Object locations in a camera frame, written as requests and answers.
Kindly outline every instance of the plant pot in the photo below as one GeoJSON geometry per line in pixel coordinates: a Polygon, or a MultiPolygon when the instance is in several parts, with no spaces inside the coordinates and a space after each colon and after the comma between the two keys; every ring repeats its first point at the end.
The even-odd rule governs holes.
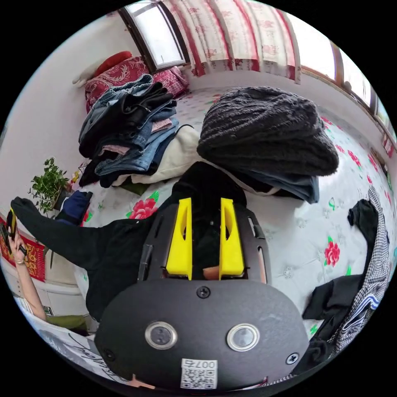
{"type": "Polygon", "coordinates": [[[54,210],[61,211],[62,203],[67,197],[70,197],[72,194],[73,192],[67,191],[65,188],[60,189],[58,197],[56,198],[55,204],[53,206],[54,210]]]}

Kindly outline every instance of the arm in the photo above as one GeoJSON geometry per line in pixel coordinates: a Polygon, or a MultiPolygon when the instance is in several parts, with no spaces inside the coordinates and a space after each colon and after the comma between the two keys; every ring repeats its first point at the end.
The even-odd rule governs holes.
{"type": "Polygon", "coordinates": [[[14,241],[11,238],[9,238],[9,241],[15,259],[19,282],[21,283],[23,297],[28,301],[33,314],[41,320],[46,321],[43,305],[41,304],[33,280],[30,277],[29,270],[26,267],[24,254],[19,250],[21,245],[24,246],[19,233],[16,232],[14,241]]]}

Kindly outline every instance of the potted plant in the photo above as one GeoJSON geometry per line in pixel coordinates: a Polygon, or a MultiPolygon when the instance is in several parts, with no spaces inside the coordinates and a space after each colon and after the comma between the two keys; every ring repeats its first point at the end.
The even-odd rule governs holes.
{"type": "Polygon", "coordinates": [[[60,210],[62,202],[70,192],[69,180],[64,177],[66,171],[62,171],[55,165],[51,157],[44,162],[44,174],[32,179],[32,188],[29,194],[36,201],[36,207],[44,214],[52,210],[60,210]]]}

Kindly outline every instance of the white wall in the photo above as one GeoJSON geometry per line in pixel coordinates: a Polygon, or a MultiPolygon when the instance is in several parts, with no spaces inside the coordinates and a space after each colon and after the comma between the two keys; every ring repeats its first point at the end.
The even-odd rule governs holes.
{"type": "Polygon", "coordinates": [[[216,72],[199,78],[190,78],[190,89],[195,90],[207,87],[232,87],[232,86],[260,86],[269,85],[294,92],[312,100],[315,104],[328,109],[360,131],[372,146],[384,156],[389,168],[397,166],[397,153],[390,159],[382,147],[382,134],[372,119],[357,106],[350,98],[340,93],[333,87],[306,74],[301,75],[301,84],[284,77],[269,73],[258,73],[248,70],[216,72]]]}
{"type": "Polygon", "coordinates": [[[86,116],[84,88],[72,80],[101,58],[129,50],[139,52],[119,15],[102,17],[56,49],[34,73],[8,119],[0,149],[0,211],[6,214],[15,196],[28,197],[34,175],[54,156],[67,176],[82,158],[78,134],[86,116]]]}

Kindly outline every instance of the red floral blanket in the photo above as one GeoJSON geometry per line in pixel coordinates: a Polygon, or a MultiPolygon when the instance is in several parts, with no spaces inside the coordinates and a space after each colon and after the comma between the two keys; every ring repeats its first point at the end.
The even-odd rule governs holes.
{"type": "MultiPolygon", "coordinates": [[[[110,87],[122,86],[130,81],[135,81],[145,73],[149,73],[149,71],[142,57],[132,57],[89,80],[85,85],[87,113],[110,87]]],[[[160,81],[175,98],[185,93],[189,86],[187,79],[176,66],[155,73],[153,79],[154,82],[160,81]]]]}

